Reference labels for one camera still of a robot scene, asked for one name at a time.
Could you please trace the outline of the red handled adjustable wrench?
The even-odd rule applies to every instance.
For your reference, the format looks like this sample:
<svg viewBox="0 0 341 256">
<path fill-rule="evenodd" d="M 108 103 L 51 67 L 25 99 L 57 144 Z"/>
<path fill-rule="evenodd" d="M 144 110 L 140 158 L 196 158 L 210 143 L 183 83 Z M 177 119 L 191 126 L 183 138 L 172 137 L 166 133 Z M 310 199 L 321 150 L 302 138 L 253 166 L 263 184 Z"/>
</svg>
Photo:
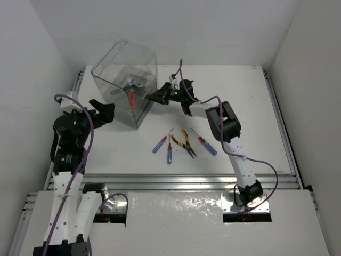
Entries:
<svg viewBox="0 0 341 256">
<path fill-rule="evenodd" d="M 132 109 L 136 109 L 137 107 L 137 95 L 134 89 L 129 90 L 127 92 L 127 96 L 128 96 L 128 100 L 129 100 L 129 104 L 131 106 Z"/>
</svg>

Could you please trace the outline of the black handled adjustable wrench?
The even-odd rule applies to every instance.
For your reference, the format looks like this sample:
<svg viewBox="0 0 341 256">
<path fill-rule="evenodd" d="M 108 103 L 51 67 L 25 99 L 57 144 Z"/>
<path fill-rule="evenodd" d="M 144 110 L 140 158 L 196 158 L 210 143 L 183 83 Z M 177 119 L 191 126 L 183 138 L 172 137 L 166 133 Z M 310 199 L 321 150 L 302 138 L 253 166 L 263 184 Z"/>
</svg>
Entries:
<svg viewBox="0 0 341 256">
<path fill-rule="evenodd" d="M 119 87 L 119 89 L 111 89 L 110 95 L 116 95 L 123 89 L 126 93 L 129 90 L 134 89 L 137 94 L 142 94 L 145 91 L 147 85 L 147 79 L 142 76 L 128 74 L 124 77 L 117 77 L 114 83 Z"/>
</svg>

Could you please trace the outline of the clear plastic drawer organizer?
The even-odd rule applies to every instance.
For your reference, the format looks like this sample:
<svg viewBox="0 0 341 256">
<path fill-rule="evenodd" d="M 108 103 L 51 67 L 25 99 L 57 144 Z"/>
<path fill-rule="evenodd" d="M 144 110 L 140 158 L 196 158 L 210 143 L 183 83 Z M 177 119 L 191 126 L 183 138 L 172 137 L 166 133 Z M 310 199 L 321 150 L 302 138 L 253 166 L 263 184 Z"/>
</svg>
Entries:
<svg viewBox="0 0 341 256">
<path fill-rule="evenodd" d="M 93 66 L 91 75 L 106 103 L 115 105 L 115 120 L 137 130 L 158 89 L 155 52 L 138 43 L 118 40 Z"/>
</svg>

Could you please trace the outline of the blue screwdriver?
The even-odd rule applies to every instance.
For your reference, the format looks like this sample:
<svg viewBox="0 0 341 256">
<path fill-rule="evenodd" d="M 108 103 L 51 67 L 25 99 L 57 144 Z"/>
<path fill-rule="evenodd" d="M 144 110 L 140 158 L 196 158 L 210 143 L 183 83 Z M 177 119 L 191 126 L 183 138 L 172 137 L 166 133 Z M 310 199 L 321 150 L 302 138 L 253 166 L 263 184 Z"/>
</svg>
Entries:
<svg viewBox="0 0 341 256">
<path fill-rule="evenodd" d="M 194 135 L 198 138 L 200 143 L 204 146 L 204 148 L 213 156 L 217 155 L 217 151 L 213 146 L 211 146 L 203 137 L 201 137 L 193 128 L 190 130 L 194 133 Z"/>
<path fill-rule="evenodd" d="M 172 145 L 169 142 L 168 148 L 167 148 L 167 164 L 171 164 L 171 163 L 172 163 Z"/>
<path fill-rule="evenodd" d="M 166 139 L 168 138 L 168 136 L 170 135 L 170 133 L 173 131 L 174 128 L 172 128 L 154 147 L 154 149 L 152 150 L 152 152 L 155 154 L 161 147 L 162 145 L 165 143 Z"/>
</svg>

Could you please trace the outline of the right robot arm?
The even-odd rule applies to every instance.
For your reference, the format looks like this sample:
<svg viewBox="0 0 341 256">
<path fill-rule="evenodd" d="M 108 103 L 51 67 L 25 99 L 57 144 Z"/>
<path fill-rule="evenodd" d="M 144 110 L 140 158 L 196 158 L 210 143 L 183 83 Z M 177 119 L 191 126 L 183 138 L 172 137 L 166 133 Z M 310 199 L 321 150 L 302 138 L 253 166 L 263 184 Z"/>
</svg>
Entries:
<svg viewBox="0 0 341 256">
<path fill-rule="evenodd" d="M 227 101 L 209 104 L 194 96 L 193 81 L 181 81 L 175 89 L 170 82 L 166 82 L 156 92 L 147 98 L 161 105 L 168 105 L 171 101 L 181 104 L 184 114 L 191 117 L 201 117 L 208 121 L 213 137 L 222 143 L 227 151 L 229 160 L 237 178 L 239 199 L 244 207 L 263 195 L 263 188 L 251 171 L 245 151 L 241 143 L 241 124 Z"/>
</svg>

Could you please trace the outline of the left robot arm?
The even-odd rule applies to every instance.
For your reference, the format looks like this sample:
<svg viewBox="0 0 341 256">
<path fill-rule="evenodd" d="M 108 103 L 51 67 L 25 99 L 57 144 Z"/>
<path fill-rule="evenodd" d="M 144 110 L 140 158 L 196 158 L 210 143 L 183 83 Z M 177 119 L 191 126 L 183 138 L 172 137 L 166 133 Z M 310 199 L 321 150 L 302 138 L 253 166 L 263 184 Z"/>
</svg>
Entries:
<svg viewBox="0 0 341 256">
<path fill-rule="evenodd" d="M 111 123 L 115 105 L 89 101 L 92 110 L 79 105 L 64 111 L 53 124 L 54 195 L 48 227 L 42 246 L 33 255 L 90 255 L 89 233 L 95 215 L 107 199 L 104 183 L 82 186 L 94 129 Z"/>
</svg>

